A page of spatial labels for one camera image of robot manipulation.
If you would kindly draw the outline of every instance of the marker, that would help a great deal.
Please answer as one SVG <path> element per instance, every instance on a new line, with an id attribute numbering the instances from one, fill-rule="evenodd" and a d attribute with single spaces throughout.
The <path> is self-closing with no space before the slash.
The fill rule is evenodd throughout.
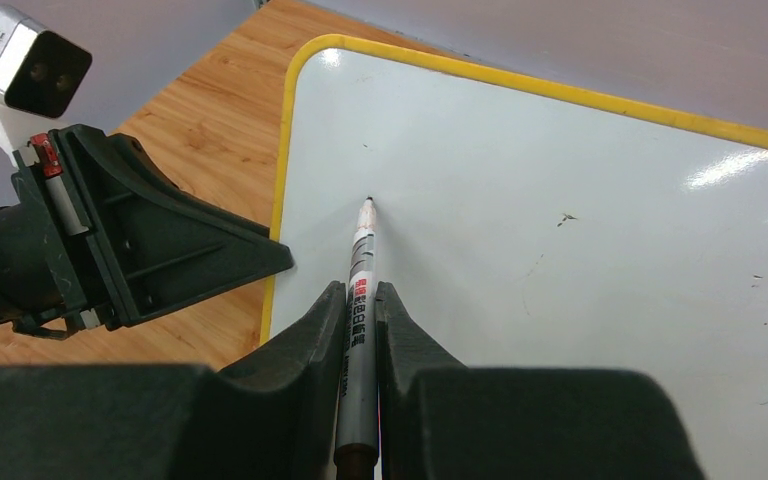
<path id="1" fill-rule="evenodd" d="M 337 480 L 372 480 L 378 463 L 378 381 L 375 371 L 375 205 L 363 202 L 358 215 L 346 301 L 337 438 Z"/>

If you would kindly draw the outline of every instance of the white board surface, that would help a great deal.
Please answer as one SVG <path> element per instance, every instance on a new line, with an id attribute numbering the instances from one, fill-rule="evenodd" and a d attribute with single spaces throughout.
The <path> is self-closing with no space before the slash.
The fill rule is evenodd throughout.
<path id="1" fill-rule="evenodd" d="M 372 195 L 379 279 L 455 357 L 644 372 L 711 478 L 768 478 L 768 150 L 328 49 L 289 152 L 272 335 Z"/>

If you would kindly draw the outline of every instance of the black plastic housing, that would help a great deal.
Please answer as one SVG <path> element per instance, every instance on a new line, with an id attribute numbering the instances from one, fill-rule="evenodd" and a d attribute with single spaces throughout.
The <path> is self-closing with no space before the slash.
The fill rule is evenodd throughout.
<path id="1" fill-rule="evenodd" d="M 62 171 L 15 152 L 21 203 L 0 209 L 0 323 L 17 332 L 66 338 L 90 310 L 131 327 L 293 265 L 263 225 L 179 190 L 136 139 L 75 125 L 48 140 Z M 67 331 L 43 327 L 58 317 Z"/>
<path id="2" fill-rule="evenodd" d="M 327 479 L 346 318 L 332 282 L 220 372 L 0 367 L 0 478 Z"/>
<path id="3" fill-rule="evenodd" d="M 58 118 L 75 96 L 92 65 L 92 55 L 55 32 L 37 35 L 7 91 L 4 103 Z"/>
<path id="4" fill-rule="evenodd" d="M 704 478 L 672 402 L 636 372 L 468 368 L 375 299 L 385 479 Z"/>

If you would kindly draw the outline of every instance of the gray wall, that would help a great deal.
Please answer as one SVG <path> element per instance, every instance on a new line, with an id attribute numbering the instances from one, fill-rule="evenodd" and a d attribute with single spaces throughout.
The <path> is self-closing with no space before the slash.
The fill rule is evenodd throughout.
<path id="1" fill-rule="evenodd" d="M 489 64 L 768 129 L 768 1 L 312 2 Z"/>
<path id="2" fill-rule="evenodd" d="M 63 119 L 108 131 L 254 12 L 250 0 L 7 3 L 92 52 L 92 69 Z M 0 151 L 0 205 L 16 202 L 11 172 L 9 160 Z"/>

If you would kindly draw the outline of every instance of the red part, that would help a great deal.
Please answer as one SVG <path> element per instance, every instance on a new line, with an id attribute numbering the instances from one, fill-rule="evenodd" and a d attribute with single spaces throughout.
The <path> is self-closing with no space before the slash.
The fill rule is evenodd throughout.
<path id="1" fill-rule="evenodd" d="M 45 178 L 56 177 L 63 173 L 63 167 L 60 166 L 60 159 L 57 158 L 57 152 L 51 146 L 51 141 L 47 133 L 40 133 L 31 137 L 31 146 L 37 152 L 42 164 L 42 174 Z"/>

